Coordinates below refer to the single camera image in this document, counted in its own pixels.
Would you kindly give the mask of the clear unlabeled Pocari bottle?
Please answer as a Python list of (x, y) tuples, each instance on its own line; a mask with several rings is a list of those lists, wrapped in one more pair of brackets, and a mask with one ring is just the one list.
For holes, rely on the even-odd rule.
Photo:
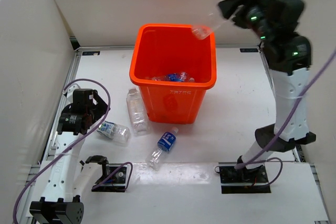
[(221, 12), (215, 10), (207, 14), (200, 22), (192, 25), (191, 31), (197, 39), (204, 40), (227, 21)]

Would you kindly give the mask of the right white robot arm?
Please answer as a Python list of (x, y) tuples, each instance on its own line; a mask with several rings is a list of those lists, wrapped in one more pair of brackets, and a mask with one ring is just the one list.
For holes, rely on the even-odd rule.
[(247, 182), (272, 153), (316, 140), (308, 127), (305, 99), (311, 43), (296, 32), (305, 4), (303, 0), (222, 0), (217, 7), (224, 19), (259, 37), (273, 81), (275, 123), (257, 129), (254, 144), (237, 161), (236, 177)]

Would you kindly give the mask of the green white label bottle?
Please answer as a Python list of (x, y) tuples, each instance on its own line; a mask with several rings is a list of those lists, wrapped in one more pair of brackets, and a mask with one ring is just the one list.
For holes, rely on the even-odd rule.
[(101, 123), (97, 128), (97, 132), (111, 141), (123, 145), (128, 143), (131, 135), (128, 127), (109, 121)]

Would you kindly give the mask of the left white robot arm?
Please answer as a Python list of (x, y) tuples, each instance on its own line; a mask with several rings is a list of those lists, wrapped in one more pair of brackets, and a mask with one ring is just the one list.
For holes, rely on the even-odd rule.
[(90, 128), (99, 121), (109, 107), (97, 90), (67, 88), (66, 106), (57, 125), (54, 159), (46, 166), (50, 171), (46, 187), (37, 201), (32, 201), (29, 212), (38, 223), (81, 223), (84, 214), (82, 194), (89, 191), (93, 179), (105, 182), (110, 177), (107, 159), (94, 156), (79, 176), (79, 154)]

